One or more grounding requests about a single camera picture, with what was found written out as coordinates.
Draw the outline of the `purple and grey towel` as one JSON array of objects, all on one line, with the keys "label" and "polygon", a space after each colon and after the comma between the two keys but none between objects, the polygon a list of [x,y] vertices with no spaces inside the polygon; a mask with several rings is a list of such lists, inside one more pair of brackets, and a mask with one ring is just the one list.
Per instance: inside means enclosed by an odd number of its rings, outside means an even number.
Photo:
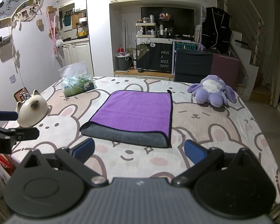
[{"label": "purple and grey towel", "polygon": [[172,92],[111,93],[80,127],[84,136],[130,145],[171,148]]}]

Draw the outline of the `brown tray with keys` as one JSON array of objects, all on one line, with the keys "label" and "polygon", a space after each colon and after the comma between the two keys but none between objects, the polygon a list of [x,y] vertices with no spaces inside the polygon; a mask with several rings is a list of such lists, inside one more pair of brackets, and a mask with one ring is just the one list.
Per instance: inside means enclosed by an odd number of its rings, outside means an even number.
[{"label": "brown tray with keys", "polygon": [[27,100],[30,97],[30,94],[29,94],[28,90],[26,89],[26,87],[23,87],[20,90],[16,91],[13,94],[13,97],[17,102],[24,102],[25,100]]}]

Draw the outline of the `white ceramic cat figurine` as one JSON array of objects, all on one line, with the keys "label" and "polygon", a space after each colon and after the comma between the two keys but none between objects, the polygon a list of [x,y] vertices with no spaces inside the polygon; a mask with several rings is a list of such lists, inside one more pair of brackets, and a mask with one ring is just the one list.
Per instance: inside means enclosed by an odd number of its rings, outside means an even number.
[{"label": "white ceramic cat figurine", "polygon": [[39,91],[34,90],[32,95],[24,102],[17,102],[17,122],[20,127],[32,127],[39,123],[48,113],[47,101]]}]

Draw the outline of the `cartoon bunny tablecloth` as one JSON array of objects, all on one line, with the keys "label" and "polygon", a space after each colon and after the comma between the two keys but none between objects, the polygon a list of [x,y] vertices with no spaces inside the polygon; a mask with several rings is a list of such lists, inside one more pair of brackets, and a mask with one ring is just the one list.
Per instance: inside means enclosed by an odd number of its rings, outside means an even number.
[{"label": "cartoon bunny tablecloth", "polygon": [[280,210],[280,171],[267,140],[253,115],[241,99],[225,108],[201,106],[187,91],[187,83],[156,79],[122,77],[96,77],[95,89],[65,98],[61,83],[56,82],[43,91],[49,105],[48,115],[38,123],[39,138],[17,143],[9,156],[18,165],[30,150],[53,153],[61,147],[74,147],[85,139],[80,126],[115,91],[171,91],[173,116],[171,148],[157,149],[95,139],[95,152],[86,165],[105,176],[113,178],[168,178],[172,179],[193,166],[183,151],[190,139],[203,147],[217,147],[227,153],[249,148],[271,178],[277,196],[274,211]]}]

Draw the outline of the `purple plush bunny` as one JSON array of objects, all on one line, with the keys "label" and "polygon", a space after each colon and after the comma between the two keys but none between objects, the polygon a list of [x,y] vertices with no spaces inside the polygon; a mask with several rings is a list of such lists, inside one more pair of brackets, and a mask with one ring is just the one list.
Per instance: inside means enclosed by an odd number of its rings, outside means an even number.
[{"label": "purple plush bunny", "polygon": [[237,102],[234,90],[217,75],[206,76],[200,83],[191,85],[187,92],[192,94],[197,104],[208,103],[216,108],[228,106],[229,101]]}]

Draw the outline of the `tissue pack floral plastic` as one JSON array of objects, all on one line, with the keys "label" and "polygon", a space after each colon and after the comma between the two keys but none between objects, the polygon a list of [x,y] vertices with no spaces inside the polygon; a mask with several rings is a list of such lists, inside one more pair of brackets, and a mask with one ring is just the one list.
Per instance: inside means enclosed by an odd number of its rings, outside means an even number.
[{"label": "tissue pack floral plastic", "polygon": [[94,89],[94,79],[88,72],[85,61],[70,64],[58,71],[62,78],[61,87],[66,98]]}]

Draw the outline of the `black chair backrest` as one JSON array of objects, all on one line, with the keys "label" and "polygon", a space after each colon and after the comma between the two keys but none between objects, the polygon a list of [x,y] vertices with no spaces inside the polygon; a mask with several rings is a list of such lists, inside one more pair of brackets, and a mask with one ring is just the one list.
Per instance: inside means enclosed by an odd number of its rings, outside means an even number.
[{"label": "black chair backrest", "polygon": [[174,81],[199,83],[211,73],[211,52],[178,49],[176,51]]}]

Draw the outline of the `maroon cushion panel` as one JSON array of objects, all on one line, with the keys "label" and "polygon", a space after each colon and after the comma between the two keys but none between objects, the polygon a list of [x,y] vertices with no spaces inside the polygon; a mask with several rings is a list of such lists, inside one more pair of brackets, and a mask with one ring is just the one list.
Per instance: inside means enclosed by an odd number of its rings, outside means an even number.
[{"label": "maroon cushion panel", "polygon": [[235,88],[240,68],[240,61],[236,58],[213,54],[210,74],[217,75],[226,85]]}]

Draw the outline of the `white kitchen base cabinet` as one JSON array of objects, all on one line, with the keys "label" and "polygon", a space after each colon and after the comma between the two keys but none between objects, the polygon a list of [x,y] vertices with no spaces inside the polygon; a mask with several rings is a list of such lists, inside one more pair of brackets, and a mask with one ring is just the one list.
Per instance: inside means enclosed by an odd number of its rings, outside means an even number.
[{"label": "white kitchen base cabinet", "polygon": [[66,41],[64,42],[62,49],[64,54],[65,66],[78,62],[86,62],[88,73],[94,76],[90,42],[88,38]]}]

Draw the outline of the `wooden low drawer counter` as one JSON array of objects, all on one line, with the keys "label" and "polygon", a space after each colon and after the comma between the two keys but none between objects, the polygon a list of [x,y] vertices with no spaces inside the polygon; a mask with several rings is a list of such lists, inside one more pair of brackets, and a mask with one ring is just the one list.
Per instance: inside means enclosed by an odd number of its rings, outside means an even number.
[{"label": "wooden low drawer counter", "polygon": [[138,72],[136,69],[130,69],[129,71],[115,71],[114,76],[174,81],[174,76],[170,73],[157,71]]}]

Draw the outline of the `dark grey trash bin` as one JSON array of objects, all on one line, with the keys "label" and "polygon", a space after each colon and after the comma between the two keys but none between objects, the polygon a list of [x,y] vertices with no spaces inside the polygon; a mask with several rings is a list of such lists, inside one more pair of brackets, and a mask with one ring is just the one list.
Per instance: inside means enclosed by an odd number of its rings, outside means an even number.
[{"label": "dark grey trash bin", "polygon": [[127,71],[130,69],[130,55],[129,54],[120,54],[116,55],[118,70]]}]

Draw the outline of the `black cloth have nice day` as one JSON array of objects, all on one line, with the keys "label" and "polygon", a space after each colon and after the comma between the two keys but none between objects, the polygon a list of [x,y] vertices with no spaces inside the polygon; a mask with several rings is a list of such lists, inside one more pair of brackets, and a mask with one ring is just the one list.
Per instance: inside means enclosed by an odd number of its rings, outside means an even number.
[{"label": "black cloth have nice day", "polygon": [[137,69],[172,72],[173,45],[169,43],[140,43],[137,45]]}]

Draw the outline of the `green prison sign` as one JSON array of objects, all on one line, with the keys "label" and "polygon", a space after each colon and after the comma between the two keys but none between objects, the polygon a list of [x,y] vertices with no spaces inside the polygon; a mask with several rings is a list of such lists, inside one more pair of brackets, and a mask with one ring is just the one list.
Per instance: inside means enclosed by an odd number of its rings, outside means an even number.
[{"label": "green prison sign", "polygon": [[176,61],[176,51],[178,49],[185,49],[190,51],[195,51],[198,48],[198,44],[194,41],[185,41],[174,39],[172,41],[172,74],[174,74],[175,70],[175,61]]}]

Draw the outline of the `black hanging garment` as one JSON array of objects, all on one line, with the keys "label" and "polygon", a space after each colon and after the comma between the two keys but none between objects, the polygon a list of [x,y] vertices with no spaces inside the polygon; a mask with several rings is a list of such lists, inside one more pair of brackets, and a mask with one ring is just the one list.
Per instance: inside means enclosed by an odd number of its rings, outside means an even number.
[{"label": "black hanging garment", "polygon": [[227,55],[231,34],[230,15],[220,8],[206,8],[206,18],[202,23],[201,41],[205,50]]}]

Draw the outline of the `staircase with railing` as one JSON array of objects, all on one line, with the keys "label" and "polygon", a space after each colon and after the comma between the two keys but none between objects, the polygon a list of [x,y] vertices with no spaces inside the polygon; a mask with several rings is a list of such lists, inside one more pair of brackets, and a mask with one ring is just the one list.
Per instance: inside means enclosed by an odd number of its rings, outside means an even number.
[{"label": "staircase with railing", "polygon": [[271,92],[260,71],[266,22],[252,0],[217,0],[217,6],[230,15],[231,54],[240,60],[236,91],[244,100],[268,103]]}]

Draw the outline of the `cream two-tier shelf rack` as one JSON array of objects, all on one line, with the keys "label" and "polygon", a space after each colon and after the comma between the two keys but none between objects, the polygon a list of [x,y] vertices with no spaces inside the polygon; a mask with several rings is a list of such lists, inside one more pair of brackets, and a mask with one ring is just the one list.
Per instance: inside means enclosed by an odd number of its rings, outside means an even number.
[{"label": "cream two-tier shelf rack", "polygon": [[156,38],[156,23],[136,23],[136,38]]}]

